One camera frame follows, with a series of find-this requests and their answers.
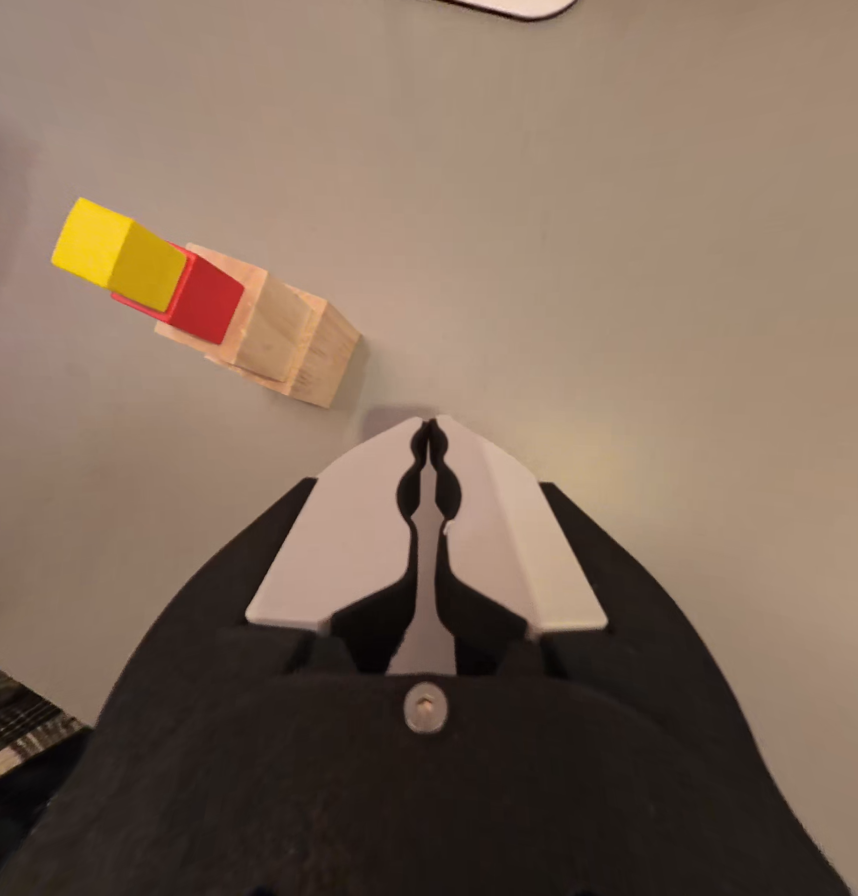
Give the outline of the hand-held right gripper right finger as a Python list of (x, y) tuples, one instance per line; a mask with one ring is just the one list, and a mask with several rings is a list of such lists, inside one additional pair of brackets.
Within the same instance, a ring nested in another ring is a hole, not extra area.
[(608, 618), (535, 474), (444, 415), (430, 425), (443, 517), (439, 620), (460, 674), (492, 674), (512, 644), (604, 631)]

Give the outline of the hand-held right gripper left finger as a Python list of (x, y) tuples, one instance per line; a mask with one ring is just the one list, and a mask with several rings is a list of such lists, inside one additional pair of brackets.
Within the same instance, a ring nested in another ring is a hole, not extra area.
[(412, 622), (429, 425), (410, 418), (315, 479), (245, 611), (248, 623), (339, 639), (356, 668), (385, 674)]

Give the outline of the large natural wooden cube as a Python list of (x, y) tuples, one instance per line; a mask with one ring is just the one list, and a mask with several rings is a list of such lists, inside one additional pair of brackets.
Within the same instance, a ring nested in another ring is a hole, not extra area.
[(277, 383), (228, 364), (206, 359), (272, 392), (328, 409), (341, 385), (361, 334), (326, 299), (290, 288), (311, 306), (312, 314), (285, 382)]

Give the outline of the small natural wooden cube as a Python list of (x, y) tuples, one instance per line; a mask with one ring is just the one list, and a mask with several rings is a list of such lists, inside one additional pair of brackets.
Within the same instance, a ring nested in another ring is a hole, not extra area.
[(277, 383), (286, 381), (311, 320), (311, 306), (267, 270), (201, 245), (187, 243), (219, 270), (244, 286), (223, 341), (199, 339), (165, 322), (155, 332), (216, 363)]

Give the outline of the red wooden cube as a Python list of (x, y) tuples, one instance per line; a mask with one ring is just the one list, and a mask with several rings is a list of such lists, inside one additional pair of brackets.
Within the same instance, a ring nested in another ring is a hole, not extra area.
[(220, 344), (244, 295), (244, 285), (197, 252), (173, 244), (186, 257), (183, 272), (165, 311), (156, 311), (112, 292), (115, 301), (158, 322), (204, 340)]

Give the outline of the yellow wooden cube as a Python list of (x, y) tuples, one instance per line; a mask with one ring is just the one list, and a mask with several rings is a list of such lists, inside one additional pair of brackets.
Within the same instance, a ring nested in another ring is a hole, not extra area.
[(187, 256), (137, 220), (80, 197), (65, 218), (51, 262), (150, 311), (164, 313)]

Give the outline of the person's plaid shirt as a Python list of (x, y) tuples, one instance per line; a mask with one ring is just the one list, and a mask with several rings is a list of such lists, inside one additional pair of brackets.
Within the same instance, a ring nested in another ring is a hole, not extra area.
[(0, 779), (90, 727), (0, 670)]

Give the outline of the white stand with wooden board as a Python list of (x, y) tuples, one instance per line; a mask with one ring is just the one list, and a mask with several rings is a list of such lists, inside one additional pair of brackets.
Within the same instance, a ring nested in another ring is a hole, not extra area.
[(580, 1), (441, 1), (448, 6), (468, 9), (509, 21), (537, 23), (553, 20), (580, 4)]

